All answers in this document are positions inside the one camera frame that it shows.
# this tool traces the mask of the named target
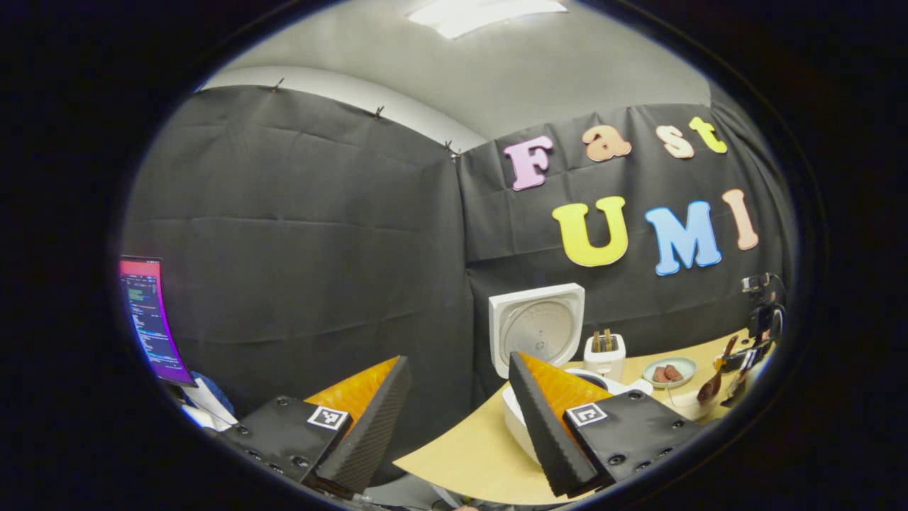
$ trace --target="black curtain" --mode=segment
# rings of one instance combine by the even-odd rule
[[[407,356],[413,384],[375,484],[469,412],[457,173],[402,125],[292,90],[197,93],[144,160],[123,252],[163,259],[175,343],[240,418]]]
[[[695,116],[714,126],[716,137],[727,144],[725,154],[709,149],[688,127]],[[630,153],[604,162],[587,157],[581,137],[596,125],[615,127],[632,145]],[[660,125],[681,130],[694,156],[671,156],[656,136]],[[553,142],[543,172],[546,181],[515,191],[513,166],[504,149],[541,135]],[[581,347],[593,330],[609,327],[624,337],[628,356],[640,356],[700,344],[746,326],[751,304],[742,293],[742,278],[772,272],[790,280],[795,224],[785,186],[765,146],[731,107],[628,106],[533,126],[472,149],[459,162],[467,271],[476,304],[477,402],[504,383],[489,355],[490,296],[577,283],[586,289]],[[744,192],[759,235],[758,245],[749,250],[737,247],[735,220],[721,198],[733,188]],[[595,202],[612,195],[626,201],[627,251],[608,266],[574,264],[552,211],[572,203],[587,205],[590,244],[603,246],[610,237]],[[681,265],[677,273],[660,276],[656,231],[644,213],[667,207],[685,225],[687,206],[694,201],[711,206],[722,260],[713,266]],[[582,349],[574,359],[582,359]]]

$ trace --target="spoon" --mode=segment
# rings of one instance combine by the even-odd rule
[[[716,375],[700,387],[700,392],[697,393],[696,400],[701,404],[716,397],[719,393],[719,387],[722,386],[722,373],[720,372],[720,369],[725,365],[725,359],[732,354],[732,348],[735,347],[735,341],[737,341],[737,336],[732,336],[732,338],[729,339],[728,346],[725,347],[725,354],[716,360]]]

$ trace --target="computer monitor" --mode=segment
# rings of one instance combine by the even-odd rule
[[[173,343],[161,291],[161,259],[120,257],[120,287],[135,338],[158,378],[178,386],[197,386]]]

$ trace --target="table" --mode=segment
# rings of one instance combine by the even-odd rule
[[[753,345],[740,344],[741,340],[747,339],[747,329],[744,328],[701,345],[656,355],[629,357],[625,360],[621,383],[628,385],[634,382],[641,377],[646,366],[660,358],[686,356],[696,362],[696,373],[686,384],[671,389],[671,396],[677,400],[680,396],[696,393],[716,375],[713,361],[725,351],[725,345],[732,336],[739,339],[735,352]],[[562,367],[582,365],[582,362],[569,362]],[[717,399],[725,399],[725,391],[736,376],[736,371],[722,375],[722,390]],[[447,433],[395,460],[394,465],[435,486],[489,502],[543,506],[562,504],[589,495],[574,498],[552,495],[542,467],[523,451],[505,426],[501,394],[509,385],[506,382],[489,400]],[[667,392],[657,388],[653,391],[653,398],[659,401],[667,399]],[[724,406],[716,406],[698,422],[703,424],[717,419],[727,411]]]

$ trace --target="yellow letter u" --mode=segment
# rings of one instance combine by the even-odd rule
[[[585,204],[568,204],[555,208],[552,217],[561,224],[561,240],[565,246],[567,258],[581,266],[611,265],[627,251],[627,227],[621,208],[624,198],[606,197],[596,201],[596,207],[606,214],[608,232],[611,239],[608,245],[592,246],[587,233],[587,212]]]

